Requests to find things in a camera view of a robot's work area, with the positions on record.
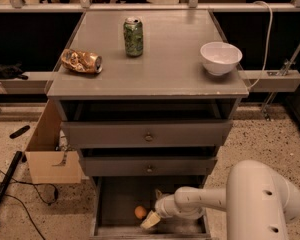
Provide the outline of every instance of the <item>open drawer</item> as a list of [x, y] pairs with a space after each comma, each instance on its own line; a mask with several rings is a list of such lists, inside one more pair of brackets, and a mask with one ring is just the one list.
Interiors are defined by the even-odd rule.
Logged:
[[224, 144], [231, 120], [63, 122], [76, 148], [203, 147]]
[[96, 177], [96, 218], [90, 239], [201, 239], [211, 240], [206, 216], [199, 220], [162, 219], [143, 230], [134, 214], [137, 206], [154, 210], [155, 190], [173, 194], [181, 186], [201, 187], [196, 176]]
[[208, 175], [214, 148], [125, 148], [82, 150], [87, 176]]

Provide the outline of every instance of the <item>terrazzo floor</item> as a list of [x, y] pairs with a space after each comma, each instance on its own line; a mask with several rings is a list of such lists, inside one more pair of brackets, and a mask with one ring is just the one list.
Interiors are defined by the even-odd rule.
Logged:
[[[3, 109], [0, 115], [0, 169], [6, 171], [16, 151], [24, 151], [42, 107], [20, 111]], [[261, 161], [290, 179], [300, 189], [300, 132], [282, 106], [269, 109], [272, 120], [266, 121], [258, 106], [240, 106], [235, 113], [234, 126], [218, 153], [218, 163], [208, 177], [206, 188], [224, 187], [230, 168], [238, 161]], [[24, 125], [30, 130], [16, 139], [9, 135]], [[28, 164], [20, 163], [14, 178], [31, 181]], [[7, 194], [22, 200], [45, 239], [88, 239], [94, 209], [94, 190], [88, 180], [82, 184], [57, 185], [58, 201], [44, 204], [32, 186], [10, 184]], [[40, 186], [46, 200], [53, 199], [51, 186]], [[212, 237], [226, 240], [226, 214], [207, 210]], [[290, 240], [300, 240], [300, 219], [288, 224]], [[4, 197], [0, 206], [0, 240], [42, 239], [30, 223], [28, 215], [17, 200]]]

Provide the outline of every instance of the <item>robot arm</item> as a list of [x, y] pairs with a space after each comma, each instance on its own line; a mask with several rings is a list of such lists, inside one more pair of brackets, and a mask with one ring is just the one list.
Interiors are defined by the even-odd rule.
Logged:
[[161, 218], [198, 219], [202, 207], [227, 212], [228, 240], [287, 240], [286, 223], [300, 217], [300, 191], [270, 167], [246, 160], [232, 168], [226, 189], [182, 187], [155, 205]]

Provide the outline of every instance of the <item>cardboard box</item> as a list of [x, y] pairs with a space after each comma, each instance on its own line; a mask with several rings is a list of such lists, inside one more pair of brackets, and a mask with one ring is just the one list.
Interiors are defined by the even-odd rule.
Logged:
[[37, 127], [27, 145], [27, 157], [32, 182], [80, 183], [83, 173], [76, 151], [68, 151], [65, 165], [63, 151], [55, 151], [59, 142], [61, 118], [52, 101], [48, 101]]

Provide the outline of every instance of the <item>drawer handle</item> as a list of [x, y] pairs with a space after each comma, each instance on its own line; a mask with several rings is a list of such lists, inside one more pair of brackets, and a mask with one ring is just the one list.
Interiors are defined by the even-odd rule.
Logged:
[[148, 173], [152, 173], [152, 172], [153, 172], [153, 167], [152, 167], [152, 165], [148, 165], [147, 172], [148, 172]]
[[150, 132], [148, 132], [148, 133], [146, 134], [146, 136], [144, 137], [144, 139], [145, 139], [146, 141], [148, 141], [148, 142], [151, 142], [151, 141], [153, 141], [153, 136], [151, 135]]

